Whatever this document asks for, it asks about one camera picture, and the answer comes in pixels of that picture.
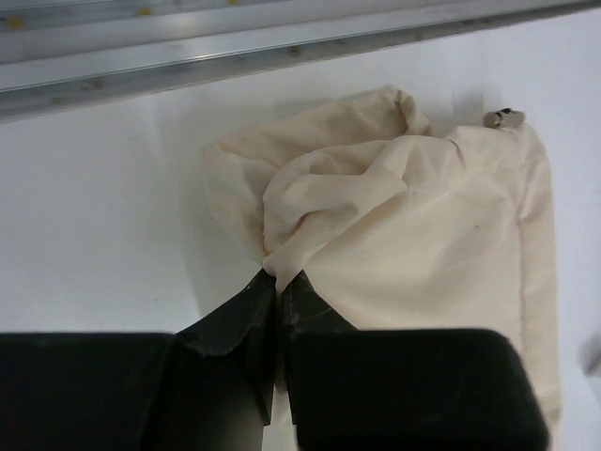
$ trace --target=cream cloth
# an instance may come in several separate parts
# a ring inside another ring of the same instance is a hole
[[[205,167],[215,216],[280,292],[305,269],[360,329],[498,331],[557,424],[552,193],[531,127],[434,137],[411,96],[382,91],[228,136]]]

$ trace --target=black object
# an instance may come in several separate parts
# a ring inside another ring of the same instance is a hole
[[[277,342],[303,451],[547,449],[501,335],[358,331],[304,273],[281,298],[260,272],[175,336],[0,335],[0,449],[258,451]]]

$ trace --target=yellow dot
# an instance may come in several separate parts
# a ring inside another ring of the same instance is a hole
[[[151,16],[153,14],[154,14],[154,9],[151,7],[138,8],[138,10],[135,11],[136,16]]]
[[[25,21],[21,16],[8,16],[7,26],[9,30],[20,30],[25,25]]]

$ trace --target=drawstring bag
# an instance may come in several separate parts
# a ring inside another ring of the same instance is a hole
[[[480,327],[520,353],[546,420],[560,415],[554,218],[545,149],[524,116],[433,136],[382,91],[205,149],[208,202],[277,278],[305,270],[359,329]],[[295,449],[286,396],[274,421]]]

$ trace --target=folded cloth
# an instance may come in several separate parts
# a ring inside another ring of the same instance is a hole
[[[554,427],[550,171],[534,130],[510,122],[435,137],[404,92],[333,102],[208,146],[208,202],[278,291],[305,270],[360,329],[504,334]]]

